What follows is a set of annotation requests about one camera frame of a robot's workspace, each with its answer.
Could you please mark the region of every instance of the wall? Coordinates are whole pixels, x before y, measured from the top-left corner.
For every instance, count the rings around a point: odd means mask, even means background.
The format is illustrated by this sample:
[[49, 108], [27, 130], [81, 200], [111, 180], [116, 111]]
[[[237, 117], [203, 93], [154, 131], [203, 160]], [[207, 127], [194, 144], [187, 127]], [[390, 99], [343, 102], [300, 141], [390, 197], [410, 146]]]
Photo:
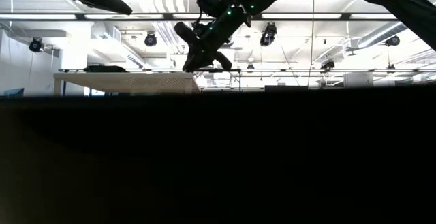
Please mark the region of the wall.
[[53, 73], [61, 67], [58, 57], [32, 53], [29, 45], [9, 38], [0, 30], [0, 96], [8, 89], [25, 88], [25, 96], [52, 95]]

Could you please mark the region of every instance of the black surface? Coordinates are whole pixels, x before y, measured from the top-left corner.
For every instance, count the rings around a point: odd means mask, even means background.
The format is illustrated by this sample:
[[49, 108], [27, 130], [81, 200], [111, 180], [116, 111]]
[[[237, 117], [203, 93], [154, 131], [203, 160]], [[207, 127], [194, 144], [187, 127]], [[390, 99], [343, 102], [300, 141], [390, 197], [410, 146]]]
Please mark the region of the black surface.
[[1, 101], [0, 222], [419, 221], [435, 91]]

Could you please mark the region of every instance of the ceiling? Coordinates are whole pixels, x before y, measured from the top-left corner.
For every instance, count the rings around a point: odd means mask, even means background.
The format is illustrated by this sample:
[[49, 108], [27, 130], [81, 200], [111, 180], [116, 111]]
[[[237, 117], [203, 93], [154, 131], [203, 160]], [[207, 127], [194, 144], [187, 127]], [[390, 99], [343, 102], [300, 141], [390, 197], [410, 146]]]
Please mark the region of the ceiling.
[[[149, 12], [182, 12], [198, 13], [195, 0], [124, 0], [135, 13]], [[363, 0], [278, 0], [265, 13], [388, 13], [385, 8], [373, 5]], [[4, 13], [108, 13], [91, 9], [71, 0], [0, 0], [0, 11]], [[310, 68], [311, 62], [318, 68], [323, 54], [340, 46], [350, 45], [347, 39], [360, 39], [383, 27], [388, 21], [278, 21], [277, 41], [272, 46], [261, 48], [260, 34], [266, 26], [266, 21], [253, 22], [251, 28], [242, 26], [235, 32], [234, 50], [226, 50], [225, 54], [234, 61], [235, 66], [245, 67], [248, 58], [253, 57], [257, 68]], [[64, 29], [74, 33], [80, 26], [89, 22], [17, 22], [16, 26], [23, 29]], [[147, 32], [158, 31], [157, 23], [108, 21], [104, 22], [107, 29], [118, 28], [122, 40], [145, 61], [147, 59], [167, 59], [168, 54], [176, 54], [176, 48], [168, 46], [157, 33], [158, 45], [146, 47], [144, 39]], [[164, 23], [170, 29], [175, 22]], [[335, 57], [337, 67], [366, 69], [385, 68], [388, 62], [397, 63], [401, 67], [414, 67], [424, 59], [433, 60], [432, 53], [422, 58], [408, 62], [408, 59], [420, 52], [430, 50], [423, 41], [406, 30], [398, 34], [401, 44], [391, 47], [374, 46], [354, 53], [339, 51]], [[183, 55], [174, 55], [173, 60], [182, 60]]]

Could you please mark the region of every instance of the white ceiling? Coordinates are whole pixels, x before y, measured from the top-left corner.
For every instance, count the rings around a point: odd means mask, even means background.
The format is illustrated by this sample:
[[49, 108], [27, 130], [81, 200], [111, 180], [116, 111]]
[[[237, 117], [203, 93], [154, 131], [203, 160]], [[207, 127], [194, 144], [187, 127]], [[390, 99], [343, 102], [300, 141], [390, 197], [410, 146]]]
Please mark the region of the white ceiling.
[[[198, 7], [194, 0], [124, 0], [134, 12], [150, 12], [154, 8], [157, 12], [180, 11], [183, 6], [186, 12], [197, 12]], [[363, 0], [315, 0], [315, 12], [387, 12], [382, 6], [373, 5]], [[312, 12], [313, 0], [279, 0], [274, 3], [266, 12]], [[22, 13], [80, 13], [80, 12], [104, 12], [90, 9], [71, 0], [0, 0], [0, 12], [22, 12]], [[170, 49], [162, 41], [158, 45], [148, 48], [144, 45], [144, 38], [148, 31], [155, 31], [151, 22], [105, 22], [108, 28], [116, 26], [122, 33], [123, 41], [131, 46], [139, 56], [144, 57], [166, 57]], [[68, 32], [77, 31], [77, 26], [83, 22], [17, 22], [17, 26], [25, 29], [64, 29]], [[372, 31], [382, 27], [386, 22], [276, 22], [278, 28], [278, 39], [269, 47], [260, 48], [260, 33], [266, 22], [253, 22], [248, 28], [242, 26], [234, 36], [234, 47], [242, 48], [234, 53], [236, 65], [246, 63], [248, 57], [255, 59], [256, 65], [265, 67], [282, 65], [283, 67], [309, 68], [310, 60], [316, 59], [325, 51], [335, 47], [346, 38], [363, 37]], [[389, 57], [392, 63], [404, 61], [407, 57], [413, 56], [417, 50], [429, 49], [422, 41], [417, 39], [410, 30], [399, 34], [401, 45], [392, 47], [389, 50]], [[353, 68], [386, 67], [388, 62], [387, 49], [379, 46], [361, 50], [357, 56], [349, 57], [345, 53], [345, 61], [339, 65], [351, 66]]]

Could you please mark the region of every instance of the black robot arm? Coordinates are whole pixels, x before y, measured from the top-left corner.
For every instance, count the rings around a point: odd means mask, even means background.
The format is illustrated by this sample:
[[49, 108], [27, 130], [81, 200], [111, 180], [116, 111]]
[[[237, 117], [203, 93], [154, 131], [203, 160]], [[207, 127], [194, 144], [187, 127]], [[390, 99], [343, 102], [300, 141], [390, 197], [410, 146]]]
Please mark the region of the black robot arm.
[[[214, 60], [225, 70], [232, 63], [217, 50], [243, 24], [251, 26], [251, 17], [268, 9], [277, 0], [198, 0], [209, 16], [216, 18], [207, 25], [194, 25], [191, 30], [183, 23], [175, 26], [177, 34], [189, 44], [189, 54], [183, 70], [193, 72], [207, 67]], [[386, 7], [401, 22], [436, 49], [436, 7], [427, 0], [366, 0]]]

